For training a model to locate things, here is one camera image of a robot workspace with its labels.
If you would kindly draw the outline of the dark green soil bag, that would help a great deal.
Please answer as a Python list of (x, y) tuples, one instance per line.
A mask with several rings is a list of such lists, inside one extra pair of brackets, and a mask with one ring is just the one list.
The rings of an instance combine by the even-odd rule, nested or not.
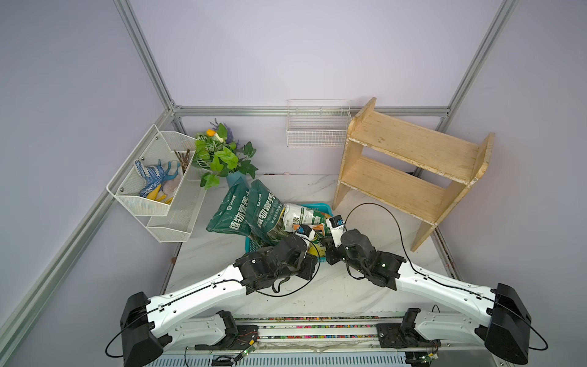
[(254, 180), (249, 190), (246, 221), (252, 233), (268, 246), (276, 246), (287, 238), (282, 217), (284, 204), (260, 181)]
[(219, 209), (212, 216), (206, 230), (220, 234), (250, 236), (252, 230), (246, 221), (249, 204), (249, 187), (239, 178), (224, 197)]

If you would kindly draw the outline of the teal vase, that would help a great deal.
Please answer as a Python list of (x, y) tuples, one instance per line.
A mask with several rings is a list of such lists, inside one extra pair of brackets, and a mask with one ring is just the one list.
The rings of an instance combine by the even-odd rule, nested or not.
[(228, 187), (233, 187), (241, 180), (247, 188), (250, 188), (246, 175), (240, 171), (229, 173), (226, 177), (226, 180)]

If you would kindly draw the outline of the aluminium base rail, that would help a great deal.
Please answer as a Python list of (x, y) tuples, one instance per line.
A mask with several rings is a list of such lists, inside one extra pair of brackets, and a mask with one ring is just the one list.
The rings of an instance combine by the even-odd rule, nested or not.
[(218, 317), (195, 317), (174, 331), (178, 343), (152, 366), (214, 366), (240, 356), (237, 366), (507, 366), (482, 347), (454, 340), (401, 338), (398, 316), (235, 317), (232, 342), (206, 346), (204, 332), (220, 331)]

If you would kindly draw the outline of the green white tall bag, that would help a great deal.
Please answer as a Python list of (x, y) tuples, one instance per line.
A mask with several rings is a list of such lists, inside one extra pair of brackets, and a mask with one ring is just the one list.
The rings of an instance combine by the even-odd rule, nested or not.
[(282, 221), (284, 230), (286, 232), (293, 232), (294, 224), (317, 225), (322, 223), (326, 229), (328, 218), (330, 218), (329, 215), (320, 212), (319, 210), (310, 209), (293, 203), (286, 203), (284, 205)]

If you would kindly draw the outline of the orange small bag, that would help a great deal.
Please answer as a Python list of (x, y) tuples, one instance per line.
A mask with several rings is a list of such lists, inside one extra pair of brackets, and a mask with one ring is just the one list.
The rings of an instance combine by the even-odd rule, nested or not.
[[(298, 228), (299, 225), (300, 224), (293, 225), (293, 233)], [(327, 231), (325, 230), (325, 226), (322, 223), (317, 224), (317, 225), (307, 225), (307, 226), (310, 226), (314, 229), (318, 238), (322, 238), (327, 235)]]

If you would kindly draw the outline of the white mesh tiered rack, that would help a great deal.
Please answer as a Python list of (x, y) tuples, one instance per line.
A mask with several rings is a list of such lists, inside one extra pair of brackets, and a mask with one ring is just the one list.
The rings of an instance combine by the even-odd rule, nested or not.
[(194, 230), (206, 194), (195, 153), (196, 139), (153, 125), (106, 186), (159, 243), (184, 243)]

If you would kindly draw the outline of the blue knitted glove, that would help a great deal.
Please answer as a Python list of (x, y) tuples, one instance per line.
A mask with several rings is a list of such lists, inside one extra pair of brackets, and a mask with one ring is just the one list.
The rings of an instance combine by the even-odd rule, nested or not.
[(161, 163), (154, 166), (145, 166), (141, 160), (136, 160), (134, 165), (137, 173), (145, 183), (144, 187), (139, 192), (139, 196), (144, 198), (159, 184), (163, 184), (169, 180), (174, 180), (181, 168), (180, 164), (178, 164), (174, 173), (171, 174), (171, 162), (168, 162), (168, 166), (166, 168), (164, 168)]

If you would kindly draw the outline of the yellow toy in rack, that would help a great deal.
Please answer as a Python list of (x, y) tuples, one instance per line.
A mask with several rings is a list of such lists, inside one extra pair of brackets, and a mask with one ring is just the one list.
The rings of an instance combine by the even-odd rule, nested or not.
[(145, 198), (156, 202), (163, 202), (168, 196), (163, 192), (162, 184), (159, 184)]

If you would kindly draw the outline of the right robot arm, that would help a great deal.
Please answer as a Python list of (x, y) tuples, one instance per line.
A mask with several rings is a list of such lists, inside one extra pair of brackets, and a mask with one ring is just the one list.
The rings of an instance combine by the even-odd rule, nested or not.
[(420, 309), (411, 309), (404, 316), (407, 338), (461, 339), (482, 344), (513, 364), (528, 364), (531, 316), (513, 287), (466, 284), (429, 272), (403, 256), (377, 250), (357, 229), (334, 232), (325, 247), (330, 265), (343, 262), (377, 287), (419, 295), (462, 315), (458, 321), (436, 322)]

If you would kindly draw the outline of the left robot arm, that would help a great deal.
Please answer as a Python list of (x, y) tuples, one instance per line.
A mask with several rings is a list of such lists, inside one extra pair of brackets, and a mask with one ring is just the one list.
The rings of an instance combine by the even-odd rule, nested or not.
[(120, 319), (125, 366), (145, 366), (183, 337), (184, 321), (232, 298), (252, 293), (282, 298), (281, 286), (293, 276), (312, 281), (319, 270), (316, 233), (301, 225), (275, 246), (248, 252), (227, 268), (176, 292), (131, 295)]

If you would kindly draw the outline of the teal plastic basket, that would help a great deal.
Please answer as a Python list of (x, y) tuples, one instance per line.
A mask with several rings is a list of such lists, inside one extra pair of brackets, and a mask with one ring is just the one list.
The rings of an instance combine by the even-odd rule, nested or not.
[(255, 251), (261, 247), (275, 246), (281, 240), (293, 234), (300, 225), (309, 226), (316, 234), (309, 245), (311, 255), (318, 256), (320, 261), (325, 261), (326, 249), (321, 240), (330, 236), (327, 228), (327, 219), (333, 216), (330, 206), (324, 203), (299, 205), (284, 203), (273, 205), (268, 210), (248, 208), (245, 213), (245, 221), (250, 226), (255, 237)]

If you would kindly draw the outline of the artificial green plant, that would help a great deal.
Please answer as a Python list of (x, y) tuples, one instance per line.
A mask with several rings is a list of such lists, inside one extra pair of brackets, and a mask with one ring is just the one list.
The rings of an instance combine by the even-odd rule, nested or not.
[(257, 149), (234, 138), (231, 128), (215, 119), (212, 127), (195, 135), (192, 165), (204, 170), (200, 186), (205, 190), (220, 185), (220, 179), (241, 174), (255, 179), (258, 168), (252, 163)]

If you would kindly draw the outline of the brown twigs bundle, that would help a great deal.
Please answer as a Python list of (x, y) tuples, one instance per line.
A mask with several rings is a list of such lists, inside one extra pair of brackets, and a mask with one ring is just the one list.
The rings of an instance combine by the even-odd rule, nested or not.
[(185, 174), (189, 166), (191, 166), (192, 162), (192, 158), (190, 157), (190, 150), (187, 149), (186, 151), (175, 151), (174, 154), (176, 155), (177, 160), (179, 160), (182, 171)]

